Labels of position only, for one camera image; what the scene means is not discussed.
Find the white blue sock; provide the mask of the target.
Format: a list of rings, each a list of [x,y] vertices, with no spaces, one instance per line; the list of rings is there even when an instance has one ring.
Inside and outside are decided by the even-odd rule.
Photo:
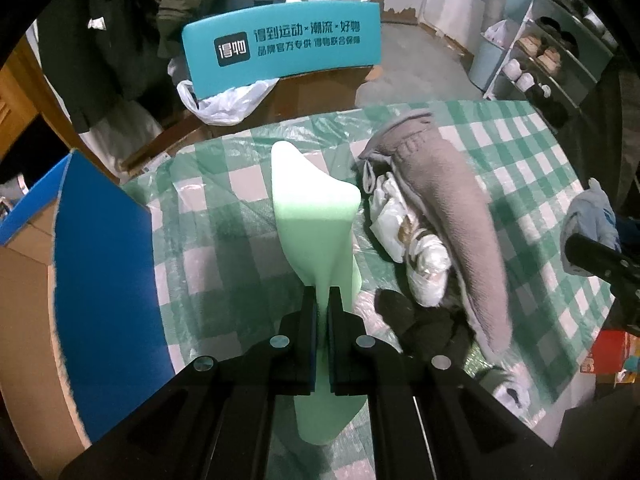
[[[589,178],[588,188],[570,202],[560,234],[564,271],[572,275],[590,276],[590,273],[567,259],[566,242],[574,234],[620,252],[620,236],[616,229],[614,210],[596,178]]]

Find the black sock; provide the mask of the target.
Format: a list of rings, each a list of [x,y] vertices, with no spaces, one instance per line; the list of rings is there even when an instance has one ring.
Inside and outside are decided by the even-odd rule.
[[[455,366],[463,366],[474,333],[462,309],[419,307],[390,289],[375,292],[374,308],[409,356],[424,362],[430,362],[434,356],[446,356]]]

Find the white patterned knotted cloth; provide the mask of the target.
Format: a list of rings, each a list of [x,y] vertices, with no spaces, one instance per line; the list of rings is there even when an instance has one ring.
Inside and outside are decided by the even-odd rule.
[[[424,308],[438,306],[452,267],[444,243],[408,205],[390,171],[376,174],[366,160],[362,188],[368,196],[371,232],[393,262],[405,266],[413,299]]]

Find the grey fleece slipper sock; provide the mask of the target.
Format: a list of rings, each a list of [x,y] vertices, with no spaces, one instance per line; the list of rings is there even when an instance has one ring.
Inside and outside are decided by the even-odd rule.
[[[465,156],[418,108],[378,130],[359,158],[388,166],[410,207],[444,242],[475,339],[486,359],[498,360],[512,340],[506,270],[486,194]]]

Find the green sparkly scrub cloth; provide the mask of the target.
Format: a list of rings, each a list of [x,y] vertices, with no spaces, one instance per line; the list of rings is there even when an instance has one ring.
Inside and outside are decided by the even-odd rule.
[[[463,370],[471,377],[475,377],[478,374],[491,370],[494,364],[485,358],[482,350],[477,344],[473,344],[463,363]]]

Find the red package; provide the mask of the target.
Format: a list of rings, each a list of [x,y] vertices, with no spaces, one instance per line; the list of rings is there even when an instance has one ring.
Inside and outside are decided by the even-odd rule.
[[[586,374],[606,375],[639,370],[639,338],[622,330],[601,330],[580,364]]]

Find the blue cardboard box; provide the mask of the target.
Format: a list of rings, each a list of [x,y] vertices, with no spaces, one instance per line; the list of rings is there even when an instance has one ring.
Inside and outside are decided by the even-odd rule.
[[[166,384],[152,218],[71,152],[1,225],[1,395],[54,479]]]

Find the metal shoe rack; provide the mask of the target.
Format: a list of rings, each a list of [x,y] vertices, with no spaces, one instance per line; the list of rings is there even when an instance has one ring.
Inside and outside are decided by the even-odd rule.
[[[525,101],[558,131],[580,113],[617,50],[584,0],[532,0],[506,40],[485,98]]]

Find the light blue trash bin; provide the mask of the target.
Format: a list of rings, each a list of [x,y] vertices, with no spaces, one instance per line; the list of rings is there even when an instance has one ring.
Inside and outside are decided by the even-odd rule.
[[[480,91],[486,91],[504,55],[503,47],[486,38],[480,38],[476,55],[469,69],[469,80]]]

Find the brown cardboard box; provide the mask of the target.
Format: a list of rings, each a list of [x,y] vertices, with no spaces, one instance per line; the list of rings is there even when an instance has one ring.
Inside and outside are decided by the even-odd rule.
[[[171,118],[168,127],[148,144],[125,158],[119,169],[130,176],[136,174],[200,127],[212,136],[224,136],[302,116],[351,110],[358,88],[381,74],[382,67],[378,65],[324,70],[257,81],[203,101],[194,98],[191,81],[181,81],[178,93],[186,110]]]

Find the teal shoe box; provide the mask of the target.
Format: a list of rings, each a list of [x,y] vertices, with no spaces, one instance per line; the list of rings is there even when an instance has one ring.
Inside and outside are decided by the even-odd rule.
[[[258,80],[381,62],[375,2],[268,4],[186,25],[182,44],[195,95],[216,96]]]

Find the black hanging jacket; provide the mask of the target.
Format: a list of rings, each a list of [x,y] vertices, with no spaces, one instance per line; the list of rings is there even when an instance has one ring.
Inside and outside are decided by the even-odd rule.
[[[134,101],[166,127],[182,107],[158,56],[154,0],[52,0],[37,18],[43,73],[79,133]]]

